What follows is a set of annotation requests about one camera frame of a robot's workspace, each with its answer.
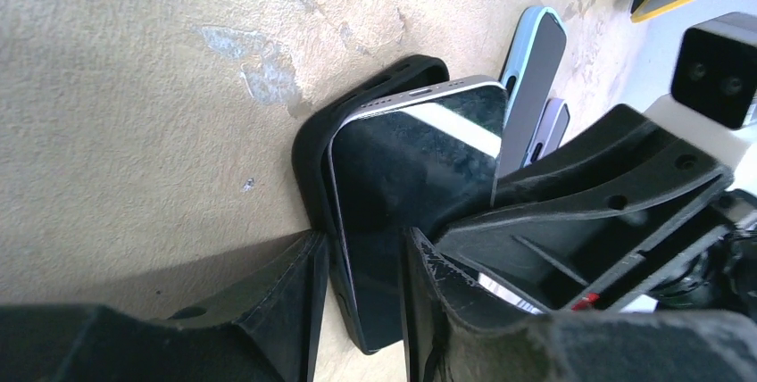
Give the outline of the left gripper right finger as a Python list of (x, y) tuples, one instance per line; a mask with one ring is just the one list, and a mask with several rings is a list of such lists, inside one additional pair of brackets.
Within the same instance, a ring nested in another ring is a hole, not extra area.
[(727, 311), (532, 315), (402, 232), (410, 381), (753, 381), (756, 327)]

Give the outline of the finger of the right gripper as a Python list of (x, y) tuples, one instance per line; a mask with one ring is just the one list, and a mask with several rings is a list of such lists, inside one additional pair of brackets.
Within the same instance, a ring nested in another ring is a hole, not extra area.
[(513, 173), (492, 210), (449, 224), (435, 242), (543, 311), (590, 295), (601, 309), (617, 307), (620, 280), (733, 178), (715, 160), (592, 162), (545, 174), (547, 165)]
[(555, 210), (639, 210), (674, 199), (707, 202), (719, 163), (653, 120), (620, 104), (567, 144), (498, 185), (495, 207), (549, 203)]

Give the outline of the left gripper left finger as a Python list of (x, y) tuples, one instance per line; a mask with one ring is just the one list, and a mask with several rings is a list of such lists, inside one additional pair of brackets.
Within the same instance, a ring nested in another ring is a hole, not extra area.
[(327, 238), (309, 230), (253, 275), (167, 319), (101, 304), (5, 306), (1, 378), (310, 381), (327, 283)]

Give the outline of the lavender phone case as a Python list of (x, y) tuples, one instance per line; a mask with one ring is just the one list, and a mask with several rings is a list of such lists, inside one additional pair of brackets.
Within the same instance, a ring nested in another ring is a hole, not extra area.
[(550, 98), (537, 124), (536, 132), (525, 155), (527, 166), (556, 150), (563, 140), (570, 123), (570, 111), (561, 98)]

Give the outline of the black phone case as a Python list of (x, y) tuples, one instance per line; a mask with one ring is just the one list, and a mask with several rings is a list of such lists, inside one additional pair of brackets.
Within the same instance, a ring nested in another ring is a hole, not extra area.
[(394, 309), (386, 318), (379, 319), (379, 332), (386, 339), (379, 345), (370, 347), (365, 339), (367, 329), (362, 326), (358, 315), (349, 259), (345, 256), (337, 233), (334, 214), (336, 203), (329, 190), (327, 146), (341, 122), (360, 104), (417, 87), (440, 84), (449, 79), (448, 67), (442, 59), (425, 54), (408, 55), (319, 109), (295, 135), (291, 162), (296, 184), (311, 227), (326, 235), (330, 280), (348, 336), (358, 350), (366, 355), (374, 354), (402, 339), (399, 294), (394, 290), (387, 295), (388, 302)]

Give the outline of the black phone with grey edge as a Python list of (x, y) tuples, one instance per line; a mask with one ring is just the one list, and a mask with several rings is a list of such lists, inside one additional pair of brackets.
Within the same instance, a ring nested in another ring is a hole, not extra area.
[(508, 95), (470, 76), (373, 96), (350, 111), (326, 150), (337, 293), (362, 353), (402, 339), (400, 232), (432, 236), (490, 204)]

